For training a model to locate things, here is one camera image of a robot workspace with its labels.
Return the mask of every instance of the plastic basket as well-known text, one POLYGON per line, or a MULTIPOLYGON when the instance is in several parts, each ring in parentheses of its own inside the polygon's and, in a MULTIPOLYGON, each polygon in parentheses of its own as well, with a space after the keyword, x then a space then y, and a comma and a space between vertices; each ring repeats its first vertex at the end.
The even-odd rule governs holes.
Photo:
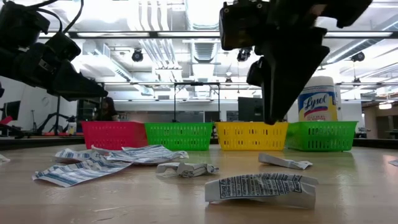
POLYGON ((149 144, 170 150, 209 150, 213 123, 146 123, 149 144))
POLYGON ((121 150, 148 145, 145 126, 138 122, 85 121, 81 123, 87 149, 121 150))
POLYGON ((286 146, 301 151, 349 151, 357 121, 307 121, 289 125, 286 146))
POLYGON ((281 151, 288 123, 217 122, 218 142, 222 150, 281 151))

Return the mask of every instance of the white lid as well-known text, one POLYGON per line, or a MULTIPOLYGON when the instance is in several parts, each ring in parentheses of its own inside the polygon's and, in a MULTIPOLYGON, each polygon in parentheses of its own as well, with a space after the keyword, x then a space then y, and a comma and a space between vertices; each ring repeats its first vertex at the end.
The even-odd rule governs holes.
POLYGON ((308 81, 308 83, 305 85, 304 88, 311 87, 311 86, 320 86, 320 85, 331 85, 331 86, 334 86, 335 83, 334 83, 332 77, 317 76, 317 77, 312 77, 310 79, 310 81, 308 81))

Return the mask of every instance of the person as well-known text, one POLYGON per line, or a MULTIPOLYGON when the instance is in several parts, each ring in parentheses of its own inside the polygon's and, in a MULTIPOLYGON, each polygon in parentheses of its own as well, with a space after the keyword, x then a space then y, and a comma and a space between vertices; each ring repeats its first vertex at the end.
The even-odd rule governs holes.
POLYGON ((95 114, 95 121, 119 121, 118 112, 114 109, 113 99, 106 97, 102 103, 102 115, 95 114))

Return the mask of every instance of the black cable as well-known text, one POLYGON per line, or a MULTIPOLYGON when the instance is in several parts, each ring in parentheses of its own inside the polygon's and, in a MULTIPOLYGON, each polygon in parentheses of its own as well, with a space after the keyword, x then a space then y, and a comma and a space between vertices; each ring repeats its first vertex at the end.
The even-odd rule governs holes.
POLYGON ((83 6, 85 5, 84 0, 80 0, 80 9, 79 12, 77 13, 77 15, 75 16, 75 18, 69 23, 68 26, 66 26, 66 28, 63 30, 63 33, 66 34, 70 28, 72 28, 73 25, 75 25, 75 22, 79 19, 81 12, 83 10, 83 6))
POLYGON ((54 12, 48 11, 48 10, 46 10, 46 9, 38 8, 38 9, 35 9, 35 10, 38 11, 38 12, 47 13, 47 14, 49 14, 49 15, 51 15, 51 16, 57 18, 58 21, 60 21, 60 29, 59 29, 59 32, 62 32, 62 22, 61 22, 61 19, 59 18, 58 15, 56 15, 54 12))
POLYGON ((32 9, 32 8, 39 8, 39 7, 43 7, 43 6, 48 6, 49 4, 53 4, 56 1, 58 1, 58 0, 48 0, 48 1, 44 1, 44 2, 41 2, 41 3, 37 3, 37 4, 31 5, 31 6, 28 6, 28 8, 32 9))

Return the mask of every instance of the yellow basket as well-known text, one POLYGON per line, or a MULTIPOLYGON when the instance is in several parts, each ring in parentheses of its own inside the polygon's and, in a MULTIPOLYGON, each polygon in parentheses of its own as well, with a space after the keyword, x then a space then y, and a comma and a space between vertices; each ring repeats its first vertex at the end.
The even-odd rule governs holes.
POLYGON ((218 142, 222 150, 281 151, 285 146, 287 122, 275 125, 263 122, 217 122, 218 142))

